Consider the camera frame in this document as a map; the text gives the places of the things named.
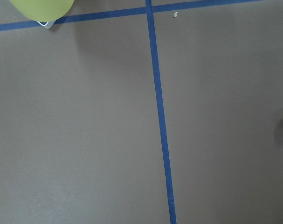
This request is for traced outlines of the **yellow cup on rack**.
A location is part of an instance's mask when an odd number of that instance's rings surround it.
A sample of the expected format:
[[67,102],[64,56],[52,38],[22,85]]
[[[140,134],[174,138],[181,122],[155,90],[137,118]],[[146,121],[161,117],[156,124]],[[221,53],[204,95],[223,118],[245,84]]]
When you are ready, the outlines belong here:
[[33,21],[55,21],[73,6],[73,0],[10,0],[26,18]]

